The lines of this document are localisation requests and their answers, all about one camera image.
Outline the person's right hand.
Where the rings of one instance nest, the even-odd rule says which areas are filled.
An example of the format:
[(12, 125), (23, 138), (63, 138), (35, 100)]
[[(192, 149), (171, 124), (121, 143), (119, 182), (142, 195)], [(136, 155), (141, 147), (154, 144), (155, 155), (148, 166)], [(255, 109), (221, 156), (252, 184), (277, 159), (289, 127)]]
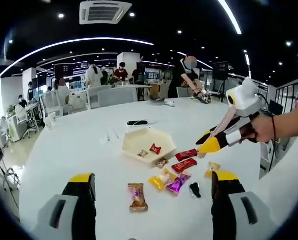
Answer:
[(275, 138), (275, 127), (273, 117), (265, 115), (258, 116), (250, 122), (250, 126), (240, 129), (241, 141), (248, 140), (252, 143), (267, 143)]

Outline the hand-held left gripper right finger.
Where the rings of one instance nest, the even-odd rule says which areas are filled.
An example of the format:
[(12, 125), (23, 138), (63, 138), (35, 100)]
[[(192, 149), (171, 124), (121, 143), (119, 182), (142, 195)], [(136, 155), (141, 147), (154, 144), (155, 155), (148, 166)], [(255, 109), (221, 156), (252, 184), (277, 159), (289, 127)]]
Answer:
[(269, 240), (276, 225), (269, 208), (253, 192), (246, 192), (235, 174), (213, 171), (212, 223), (214, 240)]

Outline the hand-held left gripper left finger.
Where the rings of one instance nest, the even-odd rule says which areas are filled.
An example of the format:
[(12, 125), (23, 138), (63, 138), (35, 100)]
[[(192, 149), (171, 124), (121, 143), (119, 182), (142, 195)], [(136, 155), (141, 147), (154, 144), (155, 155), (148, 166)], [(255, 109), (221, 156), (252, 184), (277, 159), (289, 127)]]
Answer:
[(72, 177), (62, 193), (51, 197), (39, 210), (37, 239), (94, 240), (95, 200), (94, 174)]

